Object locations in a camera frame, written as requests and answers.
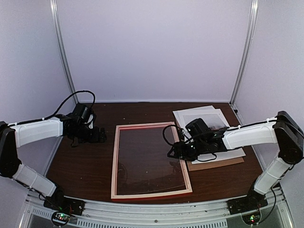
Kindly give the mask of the clear acrylic sheet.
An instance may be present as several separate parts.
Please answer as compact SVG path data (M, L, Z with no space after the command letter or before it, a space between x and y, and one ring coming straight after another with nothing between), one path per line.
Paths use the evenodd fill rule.
M178 159L167 153L174 143L172 129L162 127L119 131L117 195L142 195L185 190Z

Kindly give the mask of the red landscape photo print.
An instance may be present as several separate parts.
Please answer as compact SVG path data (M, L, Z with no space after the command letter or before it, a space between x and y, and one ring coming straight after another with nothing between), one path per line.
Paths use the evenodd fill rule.
M185 129L185 126L193 121L194 119L201 118L206 125L211 129L211 130L218 130L220 128L224 127L230 127L229 123L227 122L226 118L224 117L224 114L220 109L216 109L213 113L210 114L205 114L205 115L191 115L191 116L186 116L185 120L186 123L185 125L182 125L181 128ZM237 149L237 150L232 150L229 152L218 152L216 153L217 159L210 161L210 162L217 162L217 161L222 161L222 160L228 160L228 159L233 159L233 158L239 158L239 157L245 157L246 154L243 149ZM198 157L200 160L206 160L213 158L212 154L202 154ZM192 164L198 164L201 163L200 161L192 161Z

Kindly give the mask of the pink wooden picture frame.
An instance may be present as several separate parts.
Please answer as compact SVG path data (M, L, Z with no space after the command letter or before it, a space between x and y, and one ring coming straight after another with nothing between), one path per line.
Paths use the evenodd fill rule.
M180 161L180 165L182 168L184 181L186 185L185 190L176 190L171 192L163 192L163 193L152 193L152 194L142 194L142 195L117 195L116 187L117 187L117 167L118 167L118 144L119 144L119 131L122 129L142 129L142 128L153 128L153 127L162 127L163 132L162 136L165 137L165 131L169 128L172 129L172 133L174 136L174 142L178 141L178 133L174 126L174 122L163 122L163 123L142 123L142 124L128 124L128 125L118 125L115 130L115 138L114 138L114 152L113 152L113 165L112 165L112 182L111 182L111 199L113 201L139 201L139 200L158 200L158 199L166 199L173 198L177 196L189 195L192 193L192 186L186 166L186 162L183 160Z

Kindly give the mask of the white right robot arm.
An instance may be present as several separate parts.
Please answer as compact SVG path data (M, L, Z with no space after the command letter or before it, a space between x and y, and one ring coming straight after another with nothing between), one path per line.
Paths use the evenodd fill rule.
M202 154L228 152L258 144L278 144L277 156L253 182L244 198L243 204L250 210L261 203L265 194L288 170L304 159L304 132L285 111L265 121L218 130L210 129L198 118L187 124L186 130L190 138L170 144L169 158L192 162Z

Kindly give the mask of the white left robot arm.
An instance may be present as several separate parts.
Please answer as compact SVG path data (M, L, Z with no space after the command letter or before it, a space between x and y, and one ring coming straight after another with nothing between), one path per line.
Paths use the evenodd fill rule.
M46 197L58 211L68 207L68 200L59 191L59 186L22 163L17 149L23 145L66 136L78 143L104 143L104 128L95 126L96 114L85 104L77 104L73 112L63 115L54 114L38 120L22 123L0 123L0 175L14 179L36 190Z

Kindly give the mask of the brown backing board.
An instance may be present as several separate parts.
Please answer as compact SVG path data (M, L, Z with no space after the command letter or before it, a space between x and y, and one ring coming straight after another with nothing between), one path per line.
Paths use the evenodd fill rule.
M218 167L239 164L239 163L243 163L243 162L244 162L244 159L242 157L239 157L239 158L233 158L233 159L228 159L228 160L205 162L205 163L198 163L198 164L192 164L190 161L188 161L187 166L188 166L189 171L200 171L200 170L207 170L207 169L213 169L213 168L218 168Z

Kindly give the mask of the aluminium front rail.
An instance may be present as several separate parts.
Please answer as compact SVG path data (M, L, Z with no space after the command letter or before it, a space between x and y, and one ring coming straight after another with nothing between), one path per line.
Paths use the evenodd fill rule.
M266 194L268 205L255 211L231 214L228 200L181 204L122 204L85 200L83 214L63 228L295 228L287 201L280 187ZM43 207L37 193L29 192L17 224L18 228L57 228L51 222L54 210ZM264 222L247 225L245 215L261 212Z

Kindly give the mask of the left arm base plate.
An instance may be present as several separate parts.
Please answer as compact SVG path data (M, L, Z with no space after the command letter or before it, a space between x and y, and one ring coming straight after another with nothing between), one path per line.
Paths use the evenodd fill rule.
M47 197L43 206L49 209L62 211L66 214L81 216L85 208L85 202L83 200L67 197L63 197L61 199Z

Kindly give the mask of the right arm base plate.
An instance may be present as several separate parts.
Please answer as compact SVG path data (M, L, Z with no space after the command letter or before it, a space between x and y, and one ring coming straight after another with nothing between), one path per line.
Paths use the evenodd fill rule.
M242 197L228 200L227 205L230 215L234 215L247 211L258 210L260 207L267 206L268 202L266 199L257 200L253 198L250 199L247 197Z

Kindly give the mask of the left aluminium corner post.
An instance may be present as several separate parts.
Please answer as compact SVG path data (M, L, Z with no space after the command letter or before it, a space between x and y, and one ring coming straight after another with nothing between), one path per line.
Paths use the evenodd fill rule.
M64 70L65 77L67 80L69 91L70 91L70 93L74 93L74 92L76 92L76 90L75 90L75 86L73 83L73 79L71 77L70 68L69 68L68 60L67 60L67 54L66 54L66 50L64 47L59 12L58 12L58 7L57 7L57 0L50 0L49 2L50 2L51 14L52 14L52 18L53 18L53 22L54 22L54 26L55 26L55 33L56 33L56 37L57 37L57 43L58 43L58 47L59 47L59 53L60 53L63 70Z

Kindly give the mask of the aluminium corner post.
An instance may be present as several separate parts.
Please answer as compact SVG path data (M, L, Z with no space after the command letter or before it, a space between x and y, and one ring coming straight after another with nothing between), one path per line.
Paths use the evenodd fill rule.
M254 34L256 30L256 22L258 17L258 9L259 9L259 1L258 0L252 0L251 1L251 8L250 8L250 14L249 14L249 20L247 25L247 33L245 38L245 44L243 48L243 53L240 61L240 65L237 72L237 78L235 81L234 89L232 92L232 96L230 99L229 104L235 108L236 106L236 100L239 93L239 90L241 88L242 79L245 75L245 70L247 66L247 61L249 58L250 48L254 39Z
M63 70L64 70L65 77L67 80L69 91L70 91L70 93L74 93L74 92L76 92L76 90L75 90L75 86L73 83L73 79L71 77L70 68L69 68L68 60L67 60L67 54L66 54L66 50L64 47L59 12L58 12L58 7L57 7L57 0L50 0L49 2L50 2L51 14L52 14L52 18L53 18L53 22L54 22L54 26L55 26L55 33L56 33L56 37L57 37L57 43L58 43L58 47L59 47L59 53L60 53Z

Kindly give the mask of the right aluminium corner post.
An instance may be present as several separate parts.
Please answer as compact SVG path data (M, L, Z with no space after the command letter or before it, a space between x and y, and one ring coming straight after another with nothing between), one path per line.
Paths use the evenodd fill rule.
M254 39L254 34L256 30L256 22L258 17L258 9L259 9L259 1L258 0L252 0L251 1L251 8L250 8L250 14L249 14L249 20L247 25L247 33L245 38L245 44L243 48L243 53L240 61L240 65L237 72L237 78L235 81L234 89L232 92L232 96L230 99L229 104L235 108L236 106L236 100L239 93L239 90L241 88L242 79L245 75L245 70L247 66L247 61L249 58L250 48Z

